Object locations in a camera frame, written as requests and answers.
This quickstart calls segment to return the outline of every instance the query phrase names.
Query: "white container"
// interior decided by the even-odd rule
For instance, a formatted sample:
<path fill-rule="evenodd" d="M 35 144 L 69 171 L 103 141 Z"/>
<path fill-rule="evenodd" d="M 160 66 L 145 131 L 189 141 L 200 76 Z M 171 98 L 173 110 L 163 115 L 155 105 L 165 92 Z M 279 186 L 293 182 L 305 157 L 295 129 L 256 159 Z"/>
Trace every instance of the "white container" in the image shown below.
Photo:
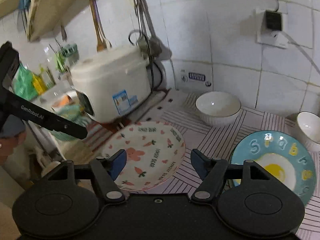
<path fill-rule="evenodd" d="M 99 123 L 130 113 L 150 94 L 148 64 L 139 48 L 131 45 L 78 62 L 71 77 L 85 111 Z"/>
<path fill-rule="evenodd" d="M 233 123 L 240 111 L 240 100 L 225 92 L 208 92 L 196 101 L 200 118 L 211 126 L 225 126 Z"/>
<path fill-rule="evenodd" d="M 320 118 L 313 113 L 301 112 L 293 135 L 310 152 L 320 151 Z"/>

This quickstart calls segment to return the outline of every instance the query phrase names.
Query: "green basket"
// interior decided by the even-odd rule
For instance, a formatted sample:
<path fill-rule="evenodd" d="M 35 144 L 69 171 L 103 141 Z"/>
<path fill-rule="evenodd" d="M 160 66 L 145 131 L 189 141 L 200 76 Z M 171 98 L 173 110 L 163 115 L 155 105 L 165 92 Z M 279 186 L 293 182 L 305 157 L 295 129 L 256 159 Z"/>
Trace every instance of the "green basket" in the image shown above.
<path fill-rule="evenodd" d="M 57 113 L 57 115 L 83 127 L 86 127 L 91 122 L 90 118 L 81 116 L 79 105 L 65 106 L 63 109 L 61 109 L 61 111 Z M 77 139 L 76 137 L 63 132 L 50 131 L 50 133 L 60 141 L 73 141 Z"/>

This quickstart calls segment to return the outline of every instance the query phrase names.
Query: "yellow yolk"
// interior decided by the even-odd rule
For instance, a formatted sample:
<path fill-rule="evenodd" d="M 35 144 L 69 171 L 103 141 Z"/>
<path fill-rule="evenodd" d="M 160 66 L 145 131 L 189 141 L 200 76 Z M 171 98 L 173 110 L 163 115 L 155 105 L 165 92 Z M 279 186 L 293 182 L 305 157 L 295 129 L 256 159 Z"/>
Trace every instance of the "yellow yolk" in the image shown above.
<path fill-rule="evenodd" d="M 284 170 L 278 164 L 271 163 L 263 168 L 270 172 L 274 177 L 279 179 L 279 181 L 284 182 L 285 173 Z"/>

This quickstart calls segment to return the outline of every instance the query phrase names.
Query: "metal ladle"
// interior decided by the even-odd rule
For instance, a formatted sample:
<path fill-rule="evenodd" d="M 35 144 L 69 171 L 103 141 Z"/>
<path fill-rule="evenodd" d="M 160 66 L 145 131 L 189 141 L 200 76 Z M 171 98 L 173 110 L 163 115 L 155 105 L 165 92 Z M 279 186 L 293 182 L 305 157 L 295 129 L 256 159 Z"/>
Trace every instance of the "metal ladle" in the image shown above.
<path fill-rule="evenodd" d="M 162 53 L 162 48 L 160 46 L 160 41 L 156 36 L 156 32 L 154 30 L 151 17 L 148 11 L 148 6 L 146 0 L 134 0 L 134 9 L 137 16 L 137 20 L 139 23 L 139 31 L 140 33 L 144 33 L 147 35 L 146 25 L 143 18 L 143 13 L 146 17 L 148 29 L 150 31 L 151 36 L 148 36 L 150 53 L 152 57 L 158 57 Z M 143 35 L 140 35 L 138 41 L 138 46 L 140 47 L 143 53 L 147 53 L 146 41 Z"/>

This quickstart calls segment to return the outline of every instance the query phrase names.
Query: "green plastic bag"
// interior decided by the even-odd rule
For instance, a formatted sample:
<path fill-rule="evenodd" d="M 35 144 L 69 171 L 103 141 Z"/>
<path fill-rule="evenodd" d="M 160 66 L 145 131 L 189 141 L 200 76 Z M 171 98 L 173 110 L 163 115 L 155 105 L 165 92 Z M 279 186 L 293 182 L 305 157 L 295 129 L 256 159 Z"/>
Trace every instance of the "green plastic bag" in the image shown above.
<path fill-rule="evenodd" d="M 32 84 L 32 72 L 26 69 L 21 63 L 16 80 L 13 83 L 13 88 L 17 96 L 28 101 L 38 96 L 38 93 Z"/>

